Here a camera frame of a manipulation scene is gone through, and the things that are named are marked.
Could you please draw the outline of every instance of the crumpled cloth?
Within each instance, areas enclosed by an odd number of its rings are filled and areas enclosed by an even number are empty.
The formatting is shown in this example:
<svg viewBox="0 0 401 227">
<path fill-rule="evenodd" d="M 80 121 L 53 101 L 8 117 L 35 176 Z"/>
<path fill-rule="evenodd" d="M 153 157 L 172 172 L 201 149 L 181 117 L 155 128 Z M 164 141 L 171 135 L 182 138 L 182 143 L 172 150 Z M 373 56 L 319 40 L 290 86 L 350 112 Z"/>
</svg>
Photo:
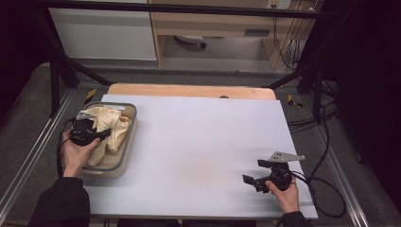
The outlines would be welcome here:
<svg viewBox="0 0 401 227">
<path fill-rule="evenodd" d="M 105 131 L 112 129 L 110 136 L 106 137 L 105 140 L 100 141 L 97 148 L 95 148 L 88 160 L 89 166 L 96 166 L 106 153 L 106 148 L 116 153 L 127 135 L 128 128 L 130 126 L 130 119 L 126 116 L 121 115 L 121 111 L 107 107 L 93 107 L 88 110 L 82 111 L 86 114 L 94 115 L 94 128 L 96 131 Z"/>
</svg>

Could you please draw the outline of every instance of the black sleeve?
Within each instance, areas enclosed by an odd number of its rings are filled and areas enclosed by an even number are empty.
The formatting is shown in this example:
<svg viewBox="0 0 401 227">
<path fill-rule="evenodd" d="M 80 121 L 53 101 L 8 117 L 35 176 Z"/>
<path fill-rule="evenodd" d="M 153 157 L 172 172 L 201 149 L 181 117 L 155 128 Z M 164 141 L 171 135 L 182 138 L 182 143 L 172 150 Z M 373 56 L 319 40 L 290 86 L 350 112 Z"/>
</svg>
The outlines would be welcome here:
<svg viewBox="0 0 401 227">
<path fill-rule="evenodd" d="M 80 178 L 59 178 L 39 197 L 28 227 L 89 226 L 89 195 Z"/>
<path fill-rule="evenodd" d="M 311 227 L 312 225 L 307 221 L 300 211 L 286 213 L 281 217 L 285 227 Z"/>
</svg>

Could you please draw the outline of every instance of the human hand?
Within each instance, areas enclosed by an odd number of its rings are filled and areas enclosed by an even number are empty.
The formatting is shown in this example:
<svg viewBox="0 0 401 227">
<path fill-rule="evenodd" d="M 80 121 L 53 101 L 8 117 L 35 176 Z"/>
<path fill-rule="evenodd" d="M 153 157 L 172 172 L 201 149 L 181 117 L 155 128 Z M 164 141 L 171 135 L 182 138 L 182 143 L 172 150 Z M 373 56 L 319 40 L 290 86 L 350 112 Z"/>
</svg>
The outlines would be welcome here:
<svg viewBox="0 0 401 227">
<path fill-rule="evenodd" d="M 70 131 L 65 131 L 62 134 L 61 153 L 64 155 L 65 170 L 63 177 L 77 177 L 82 171 L 83 166 L 89 159 L 93 149 L 97 147 L 100 139 L 97 138 L 91 144 L 81 147 L 74 144 L 70 139 Z"/>
<path fill-rule="evenodd" d="M 271 194 L 276 197 L 284 214 L 300 210 L 298 187 L 295 177 L 292 176 L 289 188 L 285 191 L 278 189 L 271 181 L 266 181 L 266 186 L 271 191 Z"/>
</svg>

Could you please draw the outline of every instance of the controller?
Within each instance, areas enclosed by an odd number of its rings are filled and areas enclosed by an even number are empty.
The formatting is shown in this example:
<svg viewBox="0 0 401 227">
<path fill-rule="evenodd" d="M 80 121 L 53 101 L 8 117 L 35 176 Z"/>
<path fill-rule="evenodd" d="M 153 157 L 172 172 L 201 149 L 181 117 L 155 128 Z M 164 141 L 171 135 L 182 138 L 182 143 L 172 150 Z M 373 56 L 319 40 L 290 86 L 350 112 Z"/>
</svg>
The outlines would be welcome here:
<svg viewBox="0 0 401 227">
<path fill-rule="evenodd" d="M 292 174 L 289 170 L 288 162 L 303 160 L 304 158 L 304 156 L 275 152 L 270 157 L 269 161 L 257 160 L 259 166 L 271 169 L 271 174 L 268 177 L 254 179 L 253 177 L 242 175 L 242 179 L 244 183 L 252 185 L 257 192 L 269 192 L 266 181 L 273 182 L 278 189 L 285 191 L 289 188 L 292 181 Z"/>
<path fill-rule="evenodd" d="M 104 140 L 112 134 L 111 129 L 96 132 L 96 128 L 93 129 L 94 123 L 91 119 L 76 119 L 70 134 L 71 141 L 79 146 L 87 146 L 96 138 Z"/>
</svg>

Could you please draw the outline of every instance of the white tabletop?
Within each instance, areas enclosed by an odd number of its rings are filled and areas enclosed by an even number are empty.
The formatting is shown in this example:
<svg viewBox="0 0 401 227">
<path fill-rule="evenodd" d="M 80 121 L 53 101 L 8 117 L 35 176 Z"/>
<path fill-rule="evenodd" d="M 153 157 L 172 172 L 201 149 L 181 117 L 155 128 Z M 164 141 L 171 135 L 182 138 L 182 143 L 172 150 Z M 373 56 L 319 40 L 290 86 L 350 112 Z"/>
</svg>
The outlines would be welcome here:
<svg viewBox="0 0 401 227">
<path fill-rule="evenodd" d="M 256 192 L 242 174 L 266 177 L 257 165 L 275 151 L 296 154 L 279 101 L 171 96 L 113 96 L 131 103 L 138 130 L 126 173 L 86 181 L 93 215 L 132 218 L 277 218 L 272 194 Z M 303 172 L 299 162 L 291 170 Z M 317 218 L 304 183 L 301 211 Z"/>
</svg>

